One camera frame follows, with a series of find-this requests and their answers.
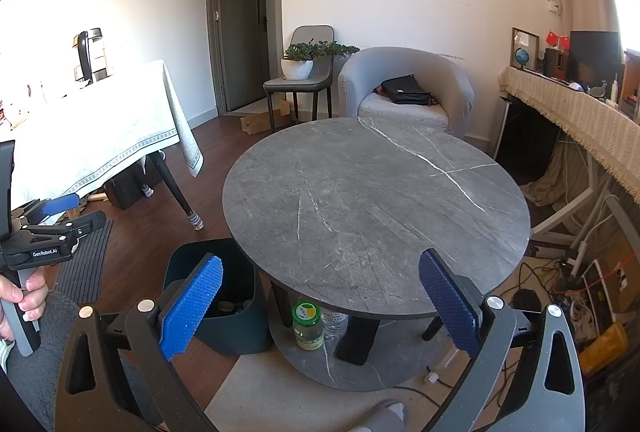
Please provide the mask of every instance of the plastic bottle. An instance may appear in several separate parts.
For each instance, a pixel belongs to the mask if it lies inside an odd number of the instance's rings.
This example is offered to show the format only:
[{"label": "plastic bottle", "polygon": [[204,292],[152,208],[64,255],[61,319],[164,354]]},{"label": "plastic bottle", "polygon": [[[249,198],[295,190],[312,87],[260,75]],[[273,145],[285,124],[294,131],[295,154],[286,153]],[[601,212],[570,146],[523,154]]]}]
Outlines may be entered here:
[{"label": "plastic bottle", "polygon": [[315,351],[324,344],[320,308],[311,302],[298,302],[292,310],[296,342],[305,351]]},{"label": "plastic bottle", "polygon": [[322,322],[324,322],[324,335],[342,336],[347,332],[349,317],[343,313],[337,313],[328,309],[322,309]]},{"label": "plastic bottle", "polygon": [[618,103],[618,75],[616,74],[616,79],[613,80],[613,84],[611,85],[611,98],[613,103]]}]

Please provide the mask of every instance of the wall outlet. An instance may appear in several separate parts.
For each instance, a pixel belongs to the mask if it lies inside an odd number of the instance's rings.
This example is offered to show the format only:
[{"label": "wall outlet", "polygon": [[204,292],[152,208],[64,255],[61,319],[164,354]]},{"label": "wall outlet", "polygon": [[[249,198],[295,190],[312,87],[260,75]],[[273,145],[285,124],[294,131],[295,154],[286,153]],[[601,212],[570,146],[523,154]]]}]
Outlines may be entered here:
[{"label": "wall outlet", "polygon": [[551,11],[552,13],[555,13],[556,15],[559,15],[561,12],[560,4],[555,0],[548,0],[546,2],[546,7],[549,9],[549,11]]}]

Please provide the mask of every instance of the round table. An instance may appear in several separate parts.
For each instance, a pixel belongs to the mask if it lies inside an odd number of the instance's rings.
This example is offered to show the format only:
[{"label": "round table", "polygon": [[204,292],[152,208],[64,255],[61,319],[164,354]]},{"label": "round table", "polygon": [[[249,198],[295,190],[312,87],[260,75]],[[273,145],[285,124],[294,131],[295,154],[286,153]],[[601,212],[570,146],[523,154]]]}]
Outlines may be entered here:
[{"label": "round table", "polygon": [[[345,390],[404,382],[436,354],[444,333],[421,338],[436,316],[417,274],[425,249],[489,293],[518,265],[530,233],[522,193],[494,160],[450,135],[383,119],[328,119],[263,139],[231,168],[223,209],[240,248],[272,280],[278,348],[305,375]],[[335,358],[337,340],[297,348],[291,295],[351,315],[348,334],[352,321],[378,326],[366,363]]]}]

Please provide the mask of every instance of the blue gripper pad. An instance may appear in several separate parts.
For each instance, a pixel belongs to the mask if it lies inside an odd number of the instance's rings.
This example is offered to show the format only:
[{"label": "blue gripper pad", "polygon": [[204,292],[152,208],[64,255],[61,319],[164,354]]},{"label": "blue gripper pad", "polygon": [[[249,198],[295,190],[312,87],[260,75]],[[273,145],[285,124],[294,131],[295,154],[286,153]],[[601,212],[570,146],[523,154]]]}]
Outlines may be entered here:
[{"label": "blue gripper pad", "polygon": [[159,316],[160,349],[170,362],[187,349],[191,338],[222,286],[222,261],[205,256]]},{"label": "blue gripper pad", "polygon": [[76,193],[70,193],[56,199],[47,199],[42,205],[43,215],[57,215],[68,209],[73,209],[80,204],[80,197]]},{"label": "blue gripper pad", "polygon": [[478,330],[481,312],[478,305],[460,286],[451,270],[434,249],[420,256],[420,282],[436,308],[457,348],[475,358],[482,347]]}]

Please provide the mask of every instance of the lower table shelf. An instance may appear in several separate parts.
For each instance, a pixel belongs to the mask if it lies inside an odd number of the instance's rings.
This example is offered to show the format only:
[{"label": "lower table shelf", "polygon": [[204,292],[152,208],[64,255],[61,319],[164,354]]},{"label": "lower table shelf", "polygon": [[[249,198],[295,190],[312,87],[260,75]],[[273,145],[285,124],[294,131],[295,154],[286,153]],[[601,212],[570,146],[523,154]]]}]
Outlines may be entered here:
[{"label": "lower table shelf", "polygon": [[446,343],[446,331],[439,330],[429,342],[422,333],[432,319],[383,320],[380,322],[367,363],[359,366],[334,356],[338,339],[325,336],[324,346],[304,351],[297,343],[293,328],[282,325],[273,293],[269,298],[269,328],[277,348],[287,361],[306,377],[332,388],[369,392],[399,385],[425,372]]}]

